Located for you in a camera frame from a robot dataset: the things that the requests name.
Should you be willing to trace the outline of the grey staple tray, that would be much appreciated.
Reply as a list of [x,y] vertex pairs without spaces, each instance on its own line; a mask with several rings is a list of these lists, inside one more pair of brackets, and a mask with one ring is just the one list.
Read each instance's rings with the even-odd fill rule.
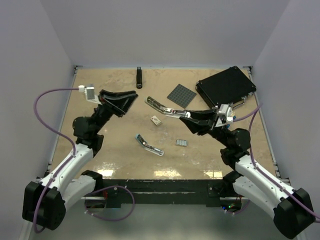
[[176,146],[180,146],[180,147],[187,147],[188,146],[188,141],[184,140],[184,139],[177,139],[175,141],[175,145]]

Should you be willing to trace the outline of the beige green stapler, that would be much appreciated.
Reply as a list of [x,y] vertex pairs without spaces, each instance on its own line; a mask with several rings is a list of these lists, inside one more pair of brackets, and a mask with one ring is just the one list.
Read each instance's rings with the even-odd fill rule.
[[154,98],[152,98],[151,96],[147,96],[144,99],[144,102],[150,106],[151,108],[155,109],[156,111],[158,111],[159,113],[167,116],[167,117],[171,117],[171,118],[180,118],[180,117],[184,117],[184,118],[190,118],[191,117],[191,113],[187,110],[177,110],[174,108],[169,108],[164,106],[163,104],[159,103],[158,101],[156,101]]

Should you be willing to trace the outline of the light blue stapler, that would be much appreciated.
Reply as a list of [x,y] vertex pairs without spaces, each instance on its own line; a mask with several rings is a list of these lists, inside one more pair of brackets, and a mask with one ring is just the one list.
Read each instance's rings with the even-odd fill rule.
[[153,153],[157,156],[160,156],[160,157],[162,157],[164,155],[163,150],[148,144],[147,141],[140,134],[137,134],[135,136],[135,139],[143,147],[144,150],[151,152],[151,153]]

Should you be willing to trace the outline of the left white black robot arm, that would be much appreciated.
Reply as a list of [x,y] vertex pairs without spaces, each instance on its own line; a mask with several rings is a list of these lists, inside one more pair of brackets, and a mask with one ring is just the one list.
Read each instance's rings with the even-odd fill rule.
[[44,229],[55,230],[64,219],[67,209],[82,196],[99,196],[103,192],[103,180],[97,173],[88,172],[81,175],[80,180],[73,179],[101,150],[104,136],[99,133],[100,130],[113,115],[123,117],[138,97],[134,90],[110,92],[102,89],[98,95],[95,94],[94,87],[84,85],[70,90],[83,93],[88,102],[97,105],[91,116],[74,119],[72,129],[75,141],[43,121],[37,109],[39,97],[33,104],[33,111],[39,122],[72,145],[70,153],[58,167],[25,187],[22,218],[32,223],[33,231],[37,234]]

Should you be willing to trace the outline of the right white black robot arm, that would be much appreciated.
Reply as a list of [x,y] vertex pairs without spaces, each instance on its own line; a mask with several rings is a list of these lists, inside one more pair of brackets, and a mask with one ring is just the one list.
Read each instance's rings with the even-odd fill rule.
[[306,190],[288,185],[254,159],[250,131],[227,128],[227,124],[235,121],[230,112],[231,109],[210,109],[190,111],[179,117],[193,134],[208,134],[225,146],[220,151],[221,158],[239,176],[225,181],[223,192],[230,197],[239,194],[260,207],[288,239],[319,223],[320,217],[315,214]]

